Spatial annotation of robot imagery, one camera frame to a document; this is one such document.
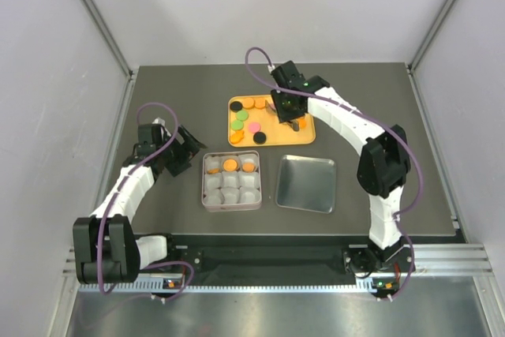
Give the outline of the black sandwich cookie bottom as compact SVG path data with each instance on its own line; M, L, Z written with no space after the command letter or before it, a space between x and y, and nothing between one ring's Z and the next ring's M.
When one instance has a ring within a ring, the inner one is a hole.
M263 132L256 132L253 134L253 141L255 144L264 144L267 140L267 136Z

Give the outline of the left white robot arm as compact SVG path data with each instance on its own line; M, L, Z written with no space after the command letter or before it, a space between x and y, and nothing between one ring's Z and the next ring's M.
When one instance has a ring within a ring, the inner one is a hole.
M138 141L122 164L117 181L90 216L73 224L77 279L83 284L132 283L140 271L154 264L174 269L179 253L163 235L137 238L132 221L141 201L167 170L177 176L206 148L184 126L170 133L164 120L137 127Z

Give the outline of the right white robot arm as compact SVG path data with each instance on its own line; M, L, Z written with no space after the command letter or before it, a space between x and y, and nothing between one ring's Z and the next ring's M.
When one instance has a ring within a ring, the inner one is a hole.
M400 211L410 158L392 134L406 139L405 131L393 125L388 132L377 122L359 116L360 111L345 101L320 76L305 78L292 61L269 66L276 83L271 91L280 122L293 122L310 114L330 126L359 156L357 180L368 194L370 229L364 257L350 257L350 269L366 263L368 270L384 271L393 265L402 249L402 234L395 222Z

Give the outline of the tan dotted round cookie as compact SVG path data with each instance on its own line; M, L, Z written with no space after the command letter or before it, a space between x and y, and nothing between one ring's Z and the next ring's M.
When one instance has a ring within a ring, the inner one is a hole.
M226 172L236 171L239 168L239 163L236 159L228 158L223 160L223 170Z

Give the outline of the metal tongs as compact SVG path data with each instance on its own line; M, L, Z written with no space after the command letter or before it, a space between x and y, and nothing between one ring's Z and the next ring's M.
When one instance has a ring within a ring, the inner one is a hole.
M279 114L278 114L277 110L273 110L271 108L270 104L271 103L269 103L269 102L266 103L267 112L270 113L270 114L273 114L275 117L278 117ZM287 121L287 122L281 122L281 124L288 125L294 132L299 132L300 131L300 128L299 128L297 120L291 120L291 121Z

